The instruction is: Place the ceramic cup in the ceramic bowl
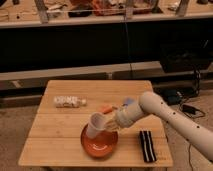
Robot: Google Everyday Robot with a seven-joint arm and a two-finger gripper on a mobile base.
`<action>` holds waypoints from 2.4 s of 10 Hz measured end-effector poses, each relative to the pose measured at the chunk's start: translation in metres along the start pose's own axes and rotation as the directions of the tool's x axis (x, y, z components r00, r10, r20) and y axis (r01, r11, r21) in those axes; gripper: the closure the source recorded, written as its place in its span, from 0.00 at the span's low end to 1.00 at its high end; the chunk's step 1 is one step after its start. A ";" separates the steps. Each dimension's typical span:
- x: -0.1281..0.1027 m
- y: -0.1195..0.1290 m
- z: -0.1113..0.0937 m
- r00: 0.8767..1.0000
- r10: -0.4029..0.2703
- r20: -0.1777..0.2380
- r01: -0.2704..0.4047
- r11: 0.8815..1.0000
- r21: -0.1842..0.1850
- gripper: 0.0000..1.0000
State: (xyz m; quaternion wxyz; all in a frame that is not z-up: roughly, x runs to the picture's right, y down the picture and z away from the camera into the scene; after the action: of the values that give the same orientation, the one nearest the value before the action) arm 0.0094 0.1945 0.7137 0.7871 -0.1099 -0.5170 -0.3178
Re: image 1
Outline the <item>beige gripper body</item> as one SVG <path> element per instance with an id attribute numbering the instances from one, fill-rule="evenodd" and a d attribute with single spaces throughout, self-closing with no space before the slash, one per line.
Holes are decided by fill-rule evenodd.
<path id="1" fill-rule="evenodd" d="M 136 101 L 117 110 L 115 121 L 121 128 L 129 128 L 145 116 L 140 103 Z"/>

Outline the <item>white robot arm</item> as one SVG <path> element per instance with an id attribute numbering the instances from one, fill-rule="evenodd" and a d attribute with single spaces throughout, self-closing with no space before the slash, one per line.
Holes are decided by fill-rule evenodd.
<path id="1" fill-rule="evenodd" d="M 213 163 L 213 132 L 173 110 L 161 96 L 152 91 L 143 92 L 136 101 L 116 110 L 104 127 L 110 132 L 129 128 L 151 114 L 167 121 Z"/>

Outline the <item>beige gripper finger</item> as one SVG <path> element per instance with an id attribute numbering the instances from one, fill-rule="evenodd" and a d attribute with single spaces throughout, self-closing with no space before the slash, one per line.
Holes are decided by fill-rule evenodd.
<path id="1" fill-rule="evenodd" d="M 106 130 L 117 130 L 118 129 L 118 124 L 115 120 L 109 120 L 105 124 L 105 129 Z"/>

